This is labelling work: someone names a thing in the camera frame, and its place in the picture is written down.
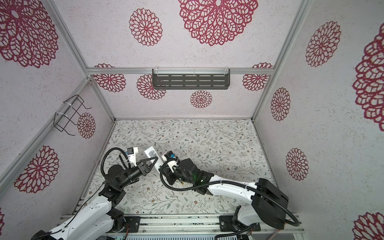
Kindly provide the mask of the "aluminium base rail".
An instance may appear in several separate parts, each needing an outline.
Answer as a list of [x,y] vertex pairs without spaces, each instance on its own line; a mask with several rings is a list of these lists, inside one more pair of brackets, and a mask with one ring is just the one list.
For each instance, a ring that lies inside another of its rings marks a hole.
[[188,215],[138,215],[139,222],[130,223],[136,235],[176,234],[223,234],[224,227],[232,215],[188,214]]

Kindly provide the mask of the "white remote control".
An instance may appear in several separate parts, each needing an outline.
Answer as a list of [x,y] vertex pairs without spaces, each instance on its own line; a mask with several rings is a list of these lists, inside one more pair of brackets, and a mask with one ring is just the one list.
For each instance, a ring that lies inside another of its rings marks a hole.
[[151,159],[151,163],[154,166],[153,169],[160,173],[160,168],[164,163],[163,158],[158,154],[153,146],[149,147],[144,152],[146,156]]

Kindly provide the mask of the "dark grey wall shelf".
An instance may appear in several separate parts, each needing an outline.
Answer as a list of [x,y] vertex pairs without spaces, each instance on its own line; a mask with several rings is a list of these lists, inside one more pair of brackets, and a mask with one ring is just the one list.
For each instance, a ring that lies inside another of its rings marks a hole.
[[156,90],[227,90],[231,71],[181,71],[152,70],[152,85]]

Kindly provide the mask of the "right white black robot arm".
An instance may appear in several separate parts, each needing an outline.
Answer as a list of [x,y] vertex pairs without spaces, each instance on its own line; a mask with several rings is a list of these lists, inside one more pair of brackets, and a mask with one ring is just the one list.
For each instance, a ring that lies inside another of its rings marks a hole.
[[200,195],[224,196],[246,203],[235,211],[234,222],[250,226],[263,222],[277,230],[285,225],[300,226],[288,209],[289,198],[269,180],[239,182],[201,171],[191,159],[170,158],[159,168],[163,185],[175,192],[194,191]]

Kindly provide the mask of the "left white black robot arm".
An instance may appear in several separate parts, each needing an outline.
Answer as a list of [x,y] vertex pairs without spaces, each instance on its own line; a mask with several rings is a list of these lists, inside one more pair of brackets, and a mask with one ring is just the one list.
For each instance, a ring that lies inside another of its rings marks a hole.
[[104,182],[79,211],[69,220],[45,232],[33,235],[34,240],[95,240],[125,227],[124,213],[116,207],[126,195],[124,188],[139,181],[153,169],[158,170],[162,158],[153,147],[145,150],[146,158],[136,160],[138,148],[111,148],[103,156],[100,171]]

